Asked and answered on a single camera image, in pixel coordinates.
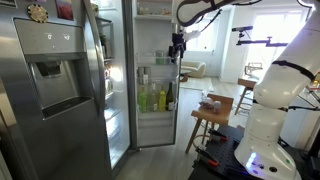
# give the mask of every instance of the sofa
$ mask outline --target sofa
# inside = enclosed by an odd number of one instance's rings
[[[181,70],[189,70],[191,73],[188,73],[190,77],[202,78],[206,72],[206,63],[199,61],[188,61],[182,60]]]

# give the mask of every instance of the yellow bottle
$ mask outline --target yellow bottle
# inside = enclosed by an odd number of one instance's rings
[[[159,93],[159,111],[166,110],[166,92],[163,89],[163,85],[161,85],[161,90]]]

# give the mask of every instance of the refrigerator handle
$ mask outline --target refrigerator handle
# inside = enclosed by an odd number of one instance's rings
[[[104,100],[105,100],[105,85],[104,85],[104,64],[103,64],[103,54],[102,47],[100,44],[99,31],[96,23],[95,16],[92,11],[91,3],[89,0],[84,0],[84,6],[87,11],[89,23],[92,29],[92,35],[94,40],[94,45],[96,48],[98,67],[99,67],[99,89],[100,89],[100,99],[99,99],[99,114],[104,111]]]

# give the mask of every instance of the green bottle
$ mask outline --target green bottle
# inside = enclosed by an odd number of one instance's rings
[[[167,109],[167,111],[172,111],[174,109],[172,82],[169,83],[169,90],[168,90],[167,97],[166,97],[166,109]]]
[[[166,92],[163,89],[164,87],[161,85],[161,90],[159,93],[159,111],[166,110]]]
[[[152,90],[150,94],[150,110],[158,111],[158,98],[156,94],[156,84],[152,83]]]
[[[138,99],[140,112],[147,112],[147,95],[144,92],[144,86],[142,86]]]

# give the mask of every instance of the ice and water dispenser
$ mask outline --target ice and water dispenser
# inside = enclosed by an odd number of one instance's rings
[[[15,20],[44,118],[93,99],[81,27]]]

